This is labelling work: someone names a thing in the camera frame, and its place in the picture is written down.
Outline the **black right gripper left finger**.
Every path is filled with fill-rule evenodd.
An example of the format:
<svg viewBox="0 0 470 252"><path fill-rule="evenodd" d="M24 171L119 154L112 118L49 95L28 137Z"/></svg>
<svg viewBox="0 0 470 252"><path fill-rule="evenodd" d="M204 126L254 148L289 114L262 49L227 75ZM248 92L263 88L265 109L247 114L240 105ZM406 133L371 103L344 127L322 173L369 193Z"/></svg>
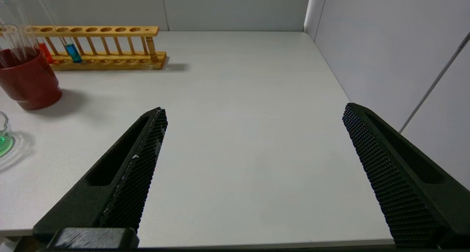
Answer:
<svg viewBox="0 0 470 252"><path fill-rule="evenodd" d="M167 126L163 108L141 115L34 225L33 236L49 242L69 227L138 230Z"/></svg>

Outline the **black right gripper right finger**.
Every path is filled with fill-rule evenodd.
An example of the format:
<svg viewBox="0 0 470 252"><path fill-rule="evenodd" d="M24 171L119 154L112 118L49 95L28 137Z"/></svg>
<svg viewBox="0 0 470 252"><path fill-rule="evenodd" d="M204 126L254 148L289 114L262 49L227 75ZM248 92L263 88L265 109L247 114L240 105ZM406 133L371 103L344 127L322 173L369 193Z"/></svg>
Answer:
<svg viewBox="0 0 470 252"><path fill-rule="evenodd" d="M469 247L469 190L370 109L342 120L395 246Z"/></svg>

